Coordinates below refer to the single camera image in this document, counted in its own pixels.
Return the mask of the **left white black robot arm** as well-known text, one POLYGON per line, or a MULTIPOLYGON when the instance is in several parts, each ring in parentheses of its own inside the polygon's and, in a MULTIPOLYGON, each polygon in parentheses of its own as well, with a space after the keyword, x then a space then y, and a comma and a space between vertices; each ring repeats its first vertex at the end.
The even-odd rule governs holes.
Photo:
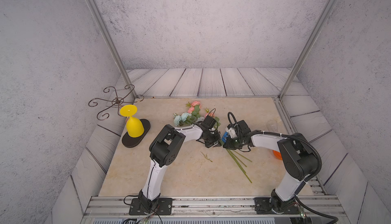
POLYGON ((215 118, 206 116, 203 121, 195 122, 190 126, 173 127, 169 124, 164 126, 149 147, 150 170, 146 184, 138 195, 143 207, 156 208, 167 167, 174 162, 183 143, 202 140, 207 148, 216 146, 221 139, 218 125, 215 118))

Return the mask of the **blue tape dispenser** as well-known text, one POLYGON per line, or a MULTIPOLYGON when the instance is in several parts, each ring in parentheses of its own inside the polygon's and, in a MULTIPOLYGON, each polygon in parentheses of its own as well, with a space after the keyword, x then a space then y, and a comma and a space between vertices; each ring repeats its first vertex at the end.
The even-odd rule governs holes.
POLYGON ((222 136, 222 139, 221 139, 222 144, 224 145, 227 142, 227 140, 230 138, 231 138, 230 134, 228 132, 225 132, 222 136))

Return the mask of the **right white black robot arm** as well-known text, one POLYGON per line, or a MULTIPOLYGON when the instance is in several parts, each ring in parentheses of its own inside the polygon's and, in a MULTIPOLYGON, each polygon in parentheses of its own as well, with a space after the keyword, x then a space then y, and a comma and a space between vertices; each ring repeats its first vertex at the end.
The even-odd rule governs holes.
POLYGON ((223 147, 229 150, 266 148, 279 152, 286 170, 280 185, 271 193, 271 205, 277 211, 290 204, 305 184, 322 167, 320 154, 301 133, 286 135, 261 130, 251 131, 245 121, 230 124, 223 136, 223 147))

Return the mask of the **artificial flower bouquet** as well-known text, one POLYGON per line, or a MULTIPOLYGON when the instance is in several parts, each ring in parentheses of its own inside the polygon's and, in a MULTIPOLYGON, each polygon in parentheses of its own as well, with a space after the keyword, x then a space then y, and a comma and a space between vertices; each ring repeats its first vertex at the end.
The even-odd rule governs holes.
POLYGON ((202 130, 200 138, 197 138, 196 141, 202 143, 207 148, 211 147, 224 147, 234 162, 237 164, 239 169, 242 171, 247 180, 252 183, 252 180, 248 176, 245 168, 247 165, 240 159, 244 157, 239 152, 242 152, 242 145, 235 145, 236 143, 241 143, 240 139, 244 137, 244 133, 239 130, 243 130, 244 127, 238 125, 234 115, 229 112, 229 126, 226 129, 224 134, 219 132, 219 127, 221 125, 219 117, 215 115, 216 109, 204 109, 205 114, 201 114, 202 106, 200 101, 188 102, 186 104, 187 111, 178 114, 173 114, 173 122, 176 127, 184 128, 186 126, 198 126, 202 130))

